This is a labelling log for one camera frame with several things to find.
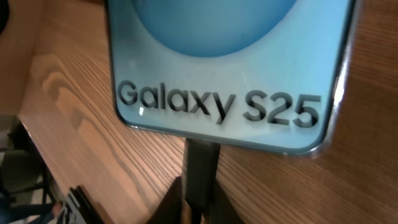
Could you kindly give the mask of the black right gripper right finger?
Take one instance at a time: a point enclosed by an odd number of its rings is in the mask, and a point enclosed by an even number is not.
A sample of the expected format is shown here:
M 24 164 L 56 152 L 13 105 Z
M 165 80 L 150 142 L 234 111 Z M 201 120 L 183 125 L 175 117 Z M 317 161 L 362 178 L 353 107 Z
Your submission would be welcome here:
M 214 183 L 204 217 L 207 224 L 244 224 L 217 180 Z

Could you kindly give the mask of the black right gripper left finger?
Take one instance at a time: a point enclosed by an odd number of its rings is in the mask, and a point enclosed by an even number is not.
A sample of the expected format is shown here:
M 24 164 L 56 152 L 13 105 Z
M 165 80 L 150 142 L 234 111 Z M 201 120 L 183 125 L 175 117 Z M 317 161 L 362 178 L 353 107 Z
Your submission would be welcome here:
M 181 177 L 176 177 L 146 224 L 190 223 L 190 207 Z

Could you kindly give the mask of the blue screen Galaxy smartphone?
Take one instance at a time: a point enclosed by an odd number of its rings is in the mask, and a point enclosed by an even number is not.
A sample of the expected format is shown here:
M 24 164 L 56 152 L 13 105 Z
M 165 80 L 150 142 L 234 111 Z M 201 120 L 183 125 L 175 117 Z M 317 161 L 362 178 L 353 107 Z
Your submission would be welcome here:
M 330 142 L 358 1 L 104 6 L 122 123 L 281 154 L 308 154 Z

